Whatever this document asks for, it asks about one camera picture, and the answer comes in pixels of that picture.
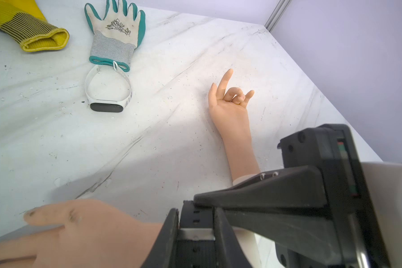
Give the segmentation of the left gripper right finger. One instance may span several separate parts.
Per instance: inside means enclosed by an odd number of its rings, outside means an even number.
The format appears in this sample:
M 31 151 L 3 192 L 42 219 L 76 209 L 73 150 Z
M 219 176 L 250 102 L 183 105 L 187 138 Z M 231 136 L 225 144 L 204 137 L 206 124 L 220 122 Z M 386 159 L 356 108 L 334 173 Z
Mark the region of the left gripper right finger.
M 215 236 L 218 268 L 251 268 L 235 232 L 222 208 L 214 209 L 213 232 Z

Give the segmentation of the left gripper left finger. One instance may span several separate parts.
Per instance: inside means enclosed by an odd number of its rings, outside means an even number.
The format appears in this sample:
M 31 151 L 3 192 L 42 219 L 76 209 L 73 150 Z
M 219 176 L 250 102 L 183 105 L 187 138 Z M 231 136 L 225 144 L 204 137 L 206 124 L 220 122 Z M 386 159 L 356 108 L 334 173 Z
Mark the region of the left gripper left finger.
M 173 208 L 141 268 L 175 268 L 178 231 L 179 212 Z

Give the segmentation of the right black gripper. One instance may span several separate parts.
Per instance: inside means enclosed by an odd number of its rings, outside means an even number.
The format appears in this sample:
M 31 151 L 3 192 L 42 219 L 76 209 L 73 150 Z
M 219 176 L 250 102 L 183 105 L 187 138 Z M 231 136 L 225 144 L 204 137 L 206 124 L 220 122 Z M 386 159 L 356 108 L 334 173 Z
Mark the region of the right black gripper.
M 271 239 L 286 268 L 388 268 L 374 206 L 348 126 L 325 124 L 280 140 L 284 167 L 197 194 L 230 224 Z

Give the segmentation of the black wrist watch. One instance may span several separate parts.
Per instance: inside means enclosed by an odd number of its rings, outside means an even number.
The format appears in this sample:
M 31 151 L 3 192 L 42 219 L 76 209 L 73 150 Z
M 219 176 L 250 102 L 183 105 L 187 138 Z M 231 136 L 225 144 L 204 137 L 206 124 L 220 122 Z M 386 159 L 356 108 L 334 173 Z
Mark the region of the black wrist watch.
M 213 209 L 184 201 L 176 244 L 177 268 L 215 268 Z

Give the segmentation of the mannequin hand with black watch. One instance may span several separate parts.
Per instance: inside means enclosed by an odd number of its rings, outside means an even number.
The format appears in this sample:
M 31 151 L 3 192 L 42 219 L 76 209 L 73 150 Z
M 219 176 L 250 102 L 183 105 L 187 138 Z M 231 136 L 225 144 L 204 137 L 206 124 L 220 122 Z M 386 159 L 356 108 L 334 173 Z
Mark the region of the mannequin hand with black watch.
M 93 199 L 44 205 L 23 218 L 54 228 L 0 242 L 0 268 L 139 268 L 163 226 Z

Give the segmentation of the mannequin hand with white band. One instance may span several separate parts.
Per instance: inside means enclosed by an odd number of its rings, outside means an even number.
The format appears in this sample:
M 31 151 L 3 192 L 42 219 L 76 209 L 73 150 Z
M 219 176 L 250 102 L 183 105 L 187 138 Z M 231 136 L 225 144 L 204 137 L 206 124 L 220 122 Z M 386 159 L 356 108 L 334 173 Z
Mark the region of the mannequin hand with white band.
M 228 87 L 233 75 L 229 69 L 218 85 L 212 84 L 208 94 L 211 119 L 221 135 L 231 171 L 233 185 L 260 173 L 253 151 L 247 105 L 254 95 L 239 87 Z

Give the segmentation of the white fitness band watch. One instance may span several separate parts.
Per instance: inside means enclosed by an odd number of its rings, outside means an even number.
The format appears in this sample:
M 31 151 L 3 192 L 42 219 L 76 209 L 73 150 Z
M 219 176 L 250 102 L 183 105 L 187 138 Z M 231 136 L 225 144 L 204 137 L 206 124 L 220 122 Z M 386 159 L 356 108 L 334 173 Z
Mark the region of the white fitness band watch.
M 87 74 L 84 92 L 95 112 L 120 113 L 132 98 L 128 75 L 113 61 L 111 66 L 95 65 Z

